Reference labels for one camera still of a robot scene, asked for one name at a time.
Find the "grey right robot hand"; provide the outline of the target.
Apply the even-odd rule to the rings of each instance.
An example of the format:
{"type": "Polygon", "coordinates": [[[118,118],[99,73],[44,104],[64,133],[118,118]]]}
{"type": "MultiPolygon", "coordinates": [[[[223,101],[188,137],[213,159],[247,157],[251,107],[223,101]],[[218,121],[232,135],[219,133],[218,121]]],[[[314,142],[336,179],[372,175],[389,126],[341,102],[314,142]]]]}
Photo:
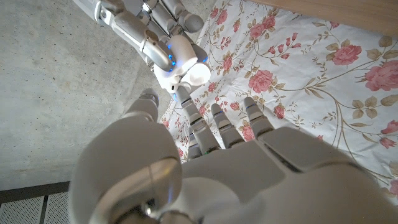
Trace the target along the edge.
{"type": "Polygon", "coordinates": [[[174,59],[163,35],[198,32],[203,19],[189,12],[181,1],[74,0],[92,20],[112,30],[161,69],[169,72],[174,59]]]}

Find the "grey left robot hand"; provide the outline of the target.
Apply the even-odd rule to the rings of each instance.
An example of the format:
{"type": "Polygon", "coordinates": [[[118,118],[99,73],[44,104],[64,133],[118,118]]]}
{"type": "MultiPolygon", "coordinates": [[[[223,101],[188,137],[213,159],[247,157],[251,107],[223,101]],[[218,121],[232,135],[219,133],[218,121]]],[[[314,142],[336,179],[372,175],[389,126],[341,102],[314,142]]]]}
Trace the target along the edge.
{"type": "Polygon", "coordinates": [[[296,129],[274,128],[244,100],[245,141],[218,105],[219,144],[184,88],[192,145],[181,162],[159,99],[144,90],[80,155],[69,185],[71,223],[396,223],[368,171],[296,129]]]}

